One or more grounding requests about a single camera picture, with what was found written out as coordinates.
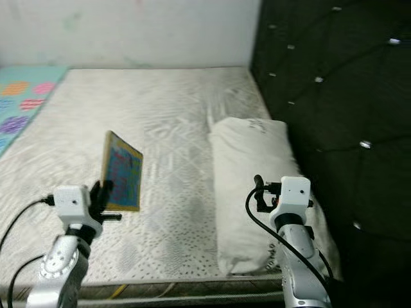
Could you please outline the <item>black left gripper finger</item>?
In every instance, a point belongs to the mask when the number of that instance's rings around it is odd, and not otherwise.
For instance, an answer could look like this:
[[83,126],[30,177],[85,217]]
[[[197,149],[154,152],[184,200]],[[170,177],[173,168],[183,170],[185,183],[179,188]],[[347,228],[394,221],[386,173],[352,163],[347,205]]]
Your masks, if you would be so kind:
[[113,188],[114,182],[112,181],[97,181],[94,183],[90,191],[90,213],[103,213],[105,211]]

